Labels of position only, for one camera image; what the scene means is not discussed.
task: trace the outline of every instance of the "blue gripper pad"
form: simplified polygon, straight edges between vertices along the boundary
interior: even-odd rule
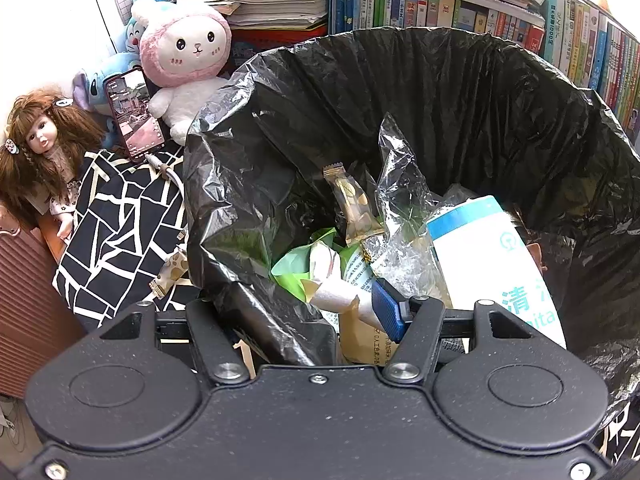
[[[371,305],[389,339],[394,343],[402,341],[406,323],[400,317],[400,307],[377,281],[371,285]]]

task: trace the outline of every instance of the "floor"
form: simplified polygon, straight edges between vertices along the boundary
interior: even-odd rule
[[[42,444],[21,400],[0,395],[0,410],[15,426],[15,433],[0,426],[0,462],[15,470],[36,455]]]

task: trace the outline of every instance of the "blue stripe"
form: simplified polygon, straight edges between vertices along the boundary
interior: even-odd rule
[[[437,216],[427,223],[427,228],[433,240],[444,236],[453,230],[469,224],[474,220],[484,218],[495,213],[501,213],[502,208],[492,196],[483,196],[465,202],[451,211]]]

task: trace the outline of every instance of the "brown hair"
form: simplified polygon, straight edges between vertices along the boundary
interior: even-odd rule
[[[33,123],[42,115],[56,125],[62,150],[69,160],[74,174],[82,166],[84,152],[100,149],[103,131],[91,116],[76,106],[58,106],[61,93],[51,90],[34,90],[21,95],[7,119],[6,138],[11,139],[19,152],[14,154],[0,145],[0,190],[13,205],[20,207],[20,199],[30,196],[35,183],[43,184],[55,197],[67,197],[66,182],[53,162],[34,153],[27,144],[27,135]]]

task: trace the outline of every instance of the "gold candy wrapper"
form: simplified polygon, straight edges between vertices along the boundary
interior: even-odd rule
[[[184,276],[187,270],[189,270],[189,264],[187,263],[186,247],[179,245],[164,262],[158,276],[149,283],[151,292],[159,299],[164,298],[164,295],[169,292],[175,282]]]
[[[340,209],[347,220],[347,245],[364,240],[385,230],[371,213],[369,200],[360,184],[346,171],[341,162],[325,166],[324,179],[331,185]]]

